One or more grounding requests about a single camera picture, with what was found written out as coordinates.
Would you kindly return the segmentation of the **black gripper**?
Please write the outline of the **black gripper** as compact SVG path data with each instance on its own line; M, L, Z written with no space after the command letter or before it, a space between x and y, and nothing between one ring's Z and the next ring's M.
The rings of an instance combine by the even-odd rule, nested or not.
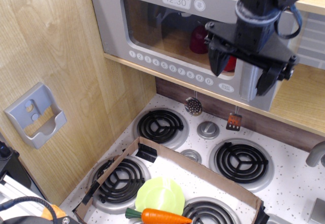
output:
M292 39L299 34L296 29L291 34L281 33L280 10L259 16L243 5L237 5L236 23L209 21L205 25L208 32L205 43L208 47L210 68L219 76L230 56L262 69L256 88L257 96L265 96L276 81L291 78L298 57L283 45L281 39Z

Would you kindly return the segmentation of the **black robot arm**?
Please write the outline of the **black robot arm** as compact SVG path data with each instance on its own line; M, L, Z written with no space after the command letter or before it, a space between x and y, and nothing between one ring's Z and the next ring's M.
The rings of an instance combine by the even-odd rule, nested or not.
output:
M235 24L210 21L205 43L212 72L218 76L233 56L262 69L256 85L257 96L264 96L277 81L289 80L299 58L281 39L293 39L301 31L298 0L237 0ZM279 31L281 14L290 10L298 28L294 33Z

